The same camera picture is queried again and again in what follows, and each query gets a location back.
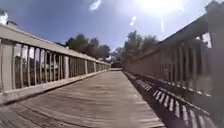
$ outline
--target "wooden boardwalk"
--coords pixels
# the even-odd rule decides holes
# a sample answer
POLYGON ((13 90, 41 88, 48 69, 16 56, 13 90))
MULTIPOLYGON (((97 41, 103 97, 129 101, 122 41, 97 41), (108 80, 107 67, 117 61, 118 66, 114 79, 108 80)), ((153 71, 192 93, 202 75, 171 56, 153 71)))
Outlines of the wooden boardwalk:
POLYGON ((121 71, 0 108, 0 128, 153 128, 164 124, 121 71))

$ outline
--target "tree foliage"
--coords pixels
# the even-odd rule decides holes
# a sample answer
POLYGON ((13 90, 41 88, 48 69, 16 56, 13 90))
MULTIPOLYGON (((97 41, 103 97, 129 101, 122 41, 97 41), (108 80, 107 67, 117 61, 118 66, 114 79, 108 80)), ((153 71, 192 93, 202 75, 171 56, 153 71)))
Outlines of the tree foliage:
POLYGON ((92 56, 96 59, 102 58, 105 60, 110 55, 110 48, 107 45, 100 45, 97 38, 88 39, 83 34, 79 34, 76 38, 70 38, 66 42, 69 49, 75 50, 92 56))
POLYGON ((137 31, 130 32, 122 48, 116 49, 111 53, 115 61, 127 62, 146 52, 148 49, 158 43, 155 36, 141 36, 137 31))

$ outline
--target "sun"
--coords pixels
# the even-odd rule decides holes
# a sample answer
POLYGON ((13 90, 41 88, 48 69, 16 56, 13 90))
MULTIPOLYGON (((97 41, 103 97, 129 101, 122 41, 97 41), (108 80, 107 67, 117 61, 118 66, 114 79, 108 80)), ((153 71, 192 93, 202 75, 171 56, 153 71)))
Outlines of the sun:
POLYGON ((182 0, 135 0, 136 5, 146 13, 157 17, 173 13, 175 11, 184 11, 182 0))

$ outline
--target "wooden bridge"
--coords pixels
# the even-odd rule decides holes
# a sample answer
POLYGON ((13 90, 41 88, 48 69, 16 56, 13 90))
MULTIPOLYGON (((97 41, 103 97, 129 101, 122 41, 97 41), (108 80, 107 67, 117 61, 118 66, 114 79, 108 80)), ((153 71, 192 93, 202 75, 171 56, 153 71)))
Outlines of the wooden bridge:
POLYGON ((206 10, 122 69, 0 25, 0 128, 223 128, 224 4, 206 10))

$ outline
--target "blue sky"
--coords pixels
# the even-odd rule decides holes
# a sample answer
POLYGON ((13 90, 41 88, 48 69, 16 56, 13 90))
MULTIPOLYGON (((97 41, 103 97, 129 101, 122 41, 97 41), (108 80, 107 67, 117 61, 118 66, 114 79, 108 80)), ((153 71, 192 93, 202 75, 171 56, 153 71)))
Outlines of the blue sky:
POLYGON ((0 8, 8 11, 9 19, 21 30, 40 38, 64 43, 83 33, 115 49, 123 46, 127 34, 134 30, 142 35, 156 35, 160 40, 170 36, 203 15, 211 0, 182 0, 180 8, 162 17, 143 10, 136 1, 0 0, 0 8))

